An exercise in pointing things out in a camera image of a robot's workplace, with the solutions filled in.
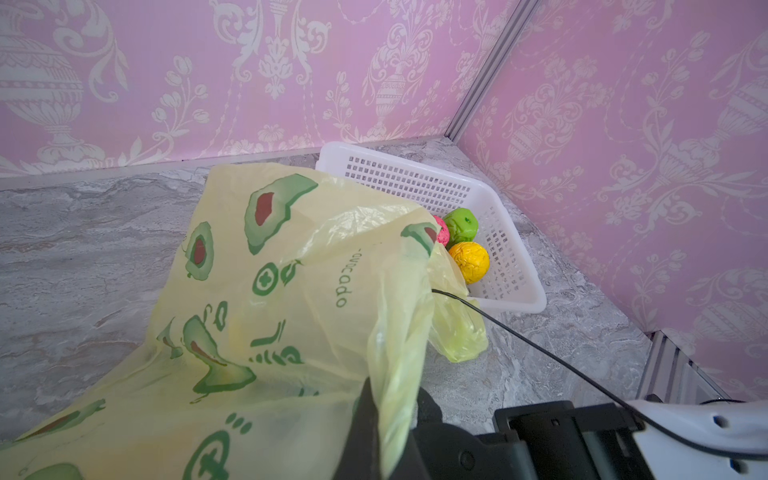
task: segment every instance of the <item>floral pattern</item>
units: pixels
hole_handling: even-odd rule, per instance
[[[443,134],[517,0],[204,3],[3,2],[0,177]]]
[[[459,141],[643,330],[745,400],[768,398],[760,8],[543,1]]]

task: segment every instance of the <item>green ball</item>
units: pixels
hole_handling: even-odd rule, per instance
[[[453,247],[459,242],[471,242],[478,234],[480,224],[475,215],[468,208],[457,208],[443,218],[448,232],[451,234],[451,240],[448,242],[448,248]]]

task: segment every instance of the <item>white plastic basket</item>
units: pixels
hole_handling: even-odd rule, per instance
[[[538,313],[547,306],[515,224],[496,192],[480,180],[342,142],[326,144],[315,169],[415,201],[438,217],[459,207],[470,209],[480,223],[475,242],[491,256],[488,273],[468,286],[480,307]]]

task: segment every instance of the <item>yellow plastic bag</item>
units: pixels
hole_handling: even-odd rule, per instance
[[[430,292],[467,293],[436,231],[419,205],[314,170],[215,167],[144,344],[3,445],[0,478],[330,478],[368,376],[387,476],[427,339],[453,361],[488,345]]]

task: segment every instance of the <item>black cable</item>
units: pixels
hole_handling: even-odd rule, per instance
[[[734,399],[711,399],[711,400],[706,400],[706,401],[704,401],[704,402],[700,403],[699,405],[707,405],[707,404],[709,404],[709,403],[715,403],[715,402],[728,402],[728,403],[746,403],[746,402],[744,402],[743,400],[734,400]]]
[[[671,437],[672,439],[677,440],[678,442],[682,443],[683,445],[689,446],[692,449],[696,449],[699,452],[708,453],[710,455],[716,455],[718,457],[725,457],[725,458],[732,458],[736,460],[758,460],[758,461],[768,461],[768,455],[764,453],[742,453],[742,452],[729,452],[728,450],[720,450],[720,449],[714,449],[712,447],[708,447],[706,445],[701,445],[696,442],[692,442],[689,439],[686,439],[685,437],[682,437],[678,435],[675,432],[672,432],[671,430],[667,429],[666,427],[663,427],[661,424],[653,420],[648,415],[645,415],[640,410],[634,408],[632,405],[626,403],[624,400],[620,399],[618,396],[616,396],[614,393],[612,393],[610,390],[606,389],[599,383],[595,382],[593,379],[586,376],[584,373],[582,373],[579,369],[571,365],[570,363],[566,362],[565,360],[561,359],[559,356],[555,355],[554,353],[550,352],[544,347],[541,347],[535,343],[533,343],[531,340],[525,338],[523,335],[515,332],[513,329],[506,326],[504,323],[499,322],[497,319],[493,318],[492,316],[488,315],[486,312],[483,312],[478,307],[472,305],[470,302],[464,300],[463,298],[454,295],[453,293],[443,292],[442,290],[432,289],[433,293],[440,293],[441,295],[450,296],[453,299],[458,300],[461,303],[464,303],[469,308],[473,309],[475,312],[479,313],[480,315],[484,316],[485,318],[491,320],[496,325],[500,326],[502,329],[506,330],[507,332],[511,333],[512,335],[518,337],[523,342],[526,342],[528,345],[532,346],[536,350],[538,350],[541,353],[544,353],[546,356],[553,359],[555,362],[563,365],[565,368],[571,370],[573,373],[581,377],[586,383],[589,383],[594,388],[600,390],[605,396],[607,396],[609,399],[613,400],[614,402],[618,403],[620,406],[622,406],[624,409],[628,410],[629,412],[632,412],[635,414],[636,417],[646,422],[648,425],[654,427],[659,432],[664,433],[666,436]]]

